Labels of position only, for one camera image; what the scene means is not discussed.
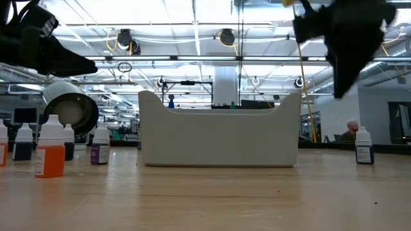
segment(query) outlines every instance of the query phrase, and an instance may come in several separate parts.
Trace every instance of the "wooden floor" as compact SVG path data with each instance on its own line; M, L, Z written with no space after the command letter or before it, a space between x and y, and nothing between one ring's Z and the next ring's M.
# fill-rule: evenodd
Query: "wooden floor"
M411 157L300 150L288 169L136 165L113 148L108 166L77 154L61 178L33 163L0 168L0 230L411 230Z

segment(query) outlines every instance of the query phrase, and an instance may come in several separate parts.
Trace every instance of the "man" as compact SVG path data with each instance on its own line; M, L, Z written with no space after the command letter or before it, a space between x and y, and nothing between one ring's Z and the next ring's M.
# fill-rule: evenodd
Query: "man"
M356 121L348 121L347 127L348 131L342 134L339 142L355 142L358 123Z

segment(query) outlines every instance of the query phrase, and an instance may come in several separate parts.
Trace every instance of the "white cap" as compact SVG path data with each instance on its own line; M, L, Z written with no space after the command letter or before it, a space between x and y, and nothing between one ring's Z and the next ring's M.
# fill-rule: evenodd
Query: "white cap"
M371 142L371 135L364 126L359 127L356 133L356 141L357 142Z
M1 143L8 142L7 127L4 125L2 119L0 119L0 142Z
M15 137L16 142L33 142L33 130L28 126L28 123L23 123L23 126L17 131Z
M64 142L74 142L74 130L71 124L66 124L64 127Z
M108 144L110 142L110 131L105 127L105 124L101 124L94 131L93 143L96 144Z
M49 115L47 122L41 126L39 146L64 145L63 129L63 125L58 122L58 115Z

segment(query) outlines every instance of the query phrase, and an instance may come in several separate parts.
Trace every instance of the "bottle cap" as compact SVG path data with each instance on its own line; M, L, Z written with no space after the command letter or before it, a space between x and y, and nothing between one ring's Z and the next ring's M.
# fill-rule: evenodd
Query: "bottle cap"
M41 126L40 140L63 140L63 125L58 122L58 115L49 115L49 119Z
M105 124L99 125L97 129L94 131L93 142L110 142L110 131L105 127Z
M356 142L371 142L371 135L364 126L359 127L356 133Z
M74 130L71 124L66 124L64 127L64 142L74 142Z
M17 131L15 137L16 142L33 142L33 130L28 126L28 123L23 123L23 126Z
M8 139L7 136L7 127L4 125L3 120L0 119L0 139Z

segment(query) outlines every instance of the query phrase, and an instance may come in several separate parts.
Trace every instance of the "orange bottle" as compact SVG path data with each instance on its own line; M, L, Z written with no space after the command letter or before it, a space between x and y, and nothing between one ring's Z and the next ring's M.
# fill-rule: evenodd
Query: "orange bottle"
M63 175L66 155L63 129L63 125L58 122L57 115L49 115L47 123L42 125L34 167L34 174L37 178Z
M0 119L0 167L3 167L7 164L7 152L8 152L7 127L4 125L3 120Z

